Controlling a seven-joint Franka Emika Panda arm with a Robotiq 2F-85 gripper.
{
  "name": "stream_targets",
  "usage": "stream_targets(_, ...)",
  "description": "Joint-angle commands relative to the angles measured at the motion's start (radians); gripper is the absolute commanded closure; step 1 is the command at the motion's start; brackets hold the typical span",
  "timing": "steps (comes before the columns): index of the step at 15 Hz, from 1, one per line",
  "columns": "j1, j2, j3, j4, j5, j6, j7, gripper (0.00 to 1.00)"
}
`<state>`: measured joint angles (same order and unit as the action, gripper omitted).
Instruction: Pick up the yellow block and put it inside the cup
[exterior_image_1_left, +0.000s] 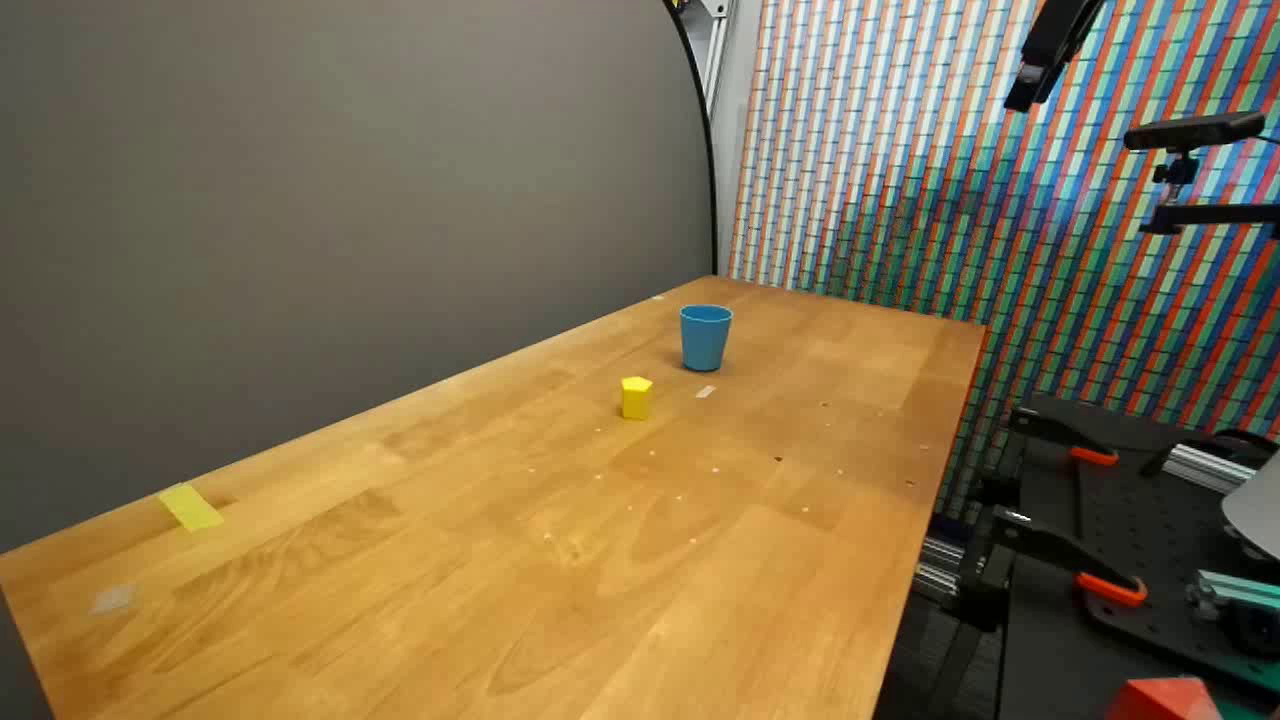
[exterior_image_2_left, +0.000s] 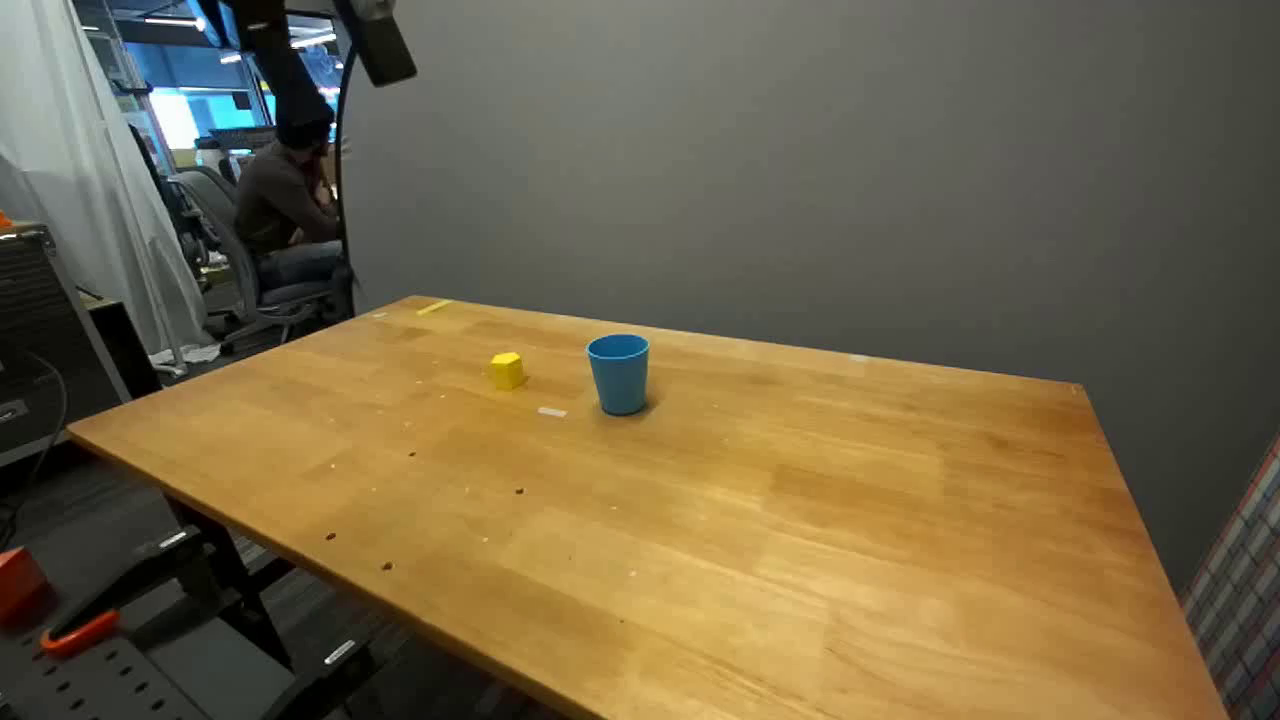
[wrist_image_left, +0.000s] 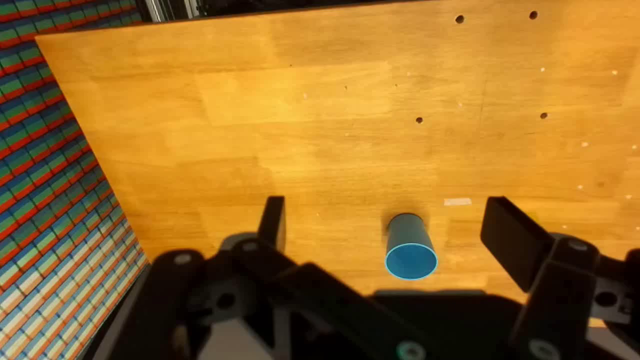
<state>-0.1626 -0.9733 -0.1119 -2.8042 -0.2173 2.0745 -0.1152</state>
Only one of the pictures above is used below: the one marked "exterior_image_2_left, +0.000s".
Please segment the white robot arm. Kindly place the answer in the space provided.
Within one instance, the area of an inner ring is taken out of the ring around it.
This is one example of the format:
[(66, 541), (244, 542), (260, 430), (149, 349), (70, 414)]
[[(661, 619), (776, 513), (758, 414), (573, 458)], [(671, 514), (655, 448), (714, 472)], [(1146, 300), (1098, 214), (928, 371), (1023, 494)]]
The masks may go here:
[(192, 0), (218, 49), (239, 50), (277, 98), (286, 143), (322, 143), (337, 106), (325, 96), (313, 56), (355, 60), (376, 87), (418, 76), (418, 60), (398, 18), (398, 0), (327, 0), (327, 29), (294, 30), (288, 0)]

